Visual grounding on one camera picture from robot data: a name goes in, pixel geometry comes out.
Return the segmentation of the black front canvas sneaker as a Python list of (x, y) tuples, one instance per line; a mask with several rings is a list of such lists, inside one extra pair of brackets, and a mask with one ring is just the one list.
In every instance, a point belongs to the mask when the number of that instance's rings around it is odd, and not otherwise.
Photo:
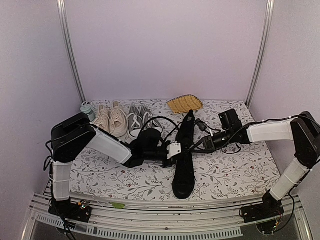
[(173, 194), (178, 199), (187, 199), (195, 188), (195, 171), (192, 153), (184, 149), (178, 154), (174, 179), (172, 182)]

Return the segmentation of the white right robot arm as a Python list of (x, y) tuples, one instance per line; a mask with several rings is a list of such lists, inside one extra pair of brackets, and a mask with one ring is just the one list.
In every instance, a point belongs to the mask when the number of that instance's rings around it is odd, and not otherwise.
[(218, 115), (222, 131), (210, 133), (193, 147), (194, 153), (211, 154), (230, 144), (291, 143), (293, 159), (276, 183), (266, 191), (260, 204), (241, 207), (245, 223), (265, 220), (284, 213), (282, 200), (296, 188), (320, 162), (320, 125), (310, 112), (278, 119), (243, 124), (235, 109)]

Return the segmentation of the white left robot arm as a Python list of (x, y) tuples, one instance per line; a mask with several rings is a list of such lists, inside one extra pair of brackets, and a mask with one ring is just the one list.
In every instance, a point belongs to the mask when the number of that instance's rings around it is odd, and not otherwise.
[(81, 200), (72, 203), (70, 179), (73, 161), (85, 149), (91, 149), (134, 168), (144, 161), (161, 161), (164, 168), (176, 163), (175, 156), (181, 154), (181, 144), (165, 141), (160, 131), (148, 128), (139, 133), (137, 139), (126, 143), (90, 122), (84, 113), (59, 123), (51, 130), (51, 139), (45, 144), (49, 156), (43, 169), (49, 170), (51, 202), (48, 212), (62, 219), (88, 222), (92, 208), (89, 202)]

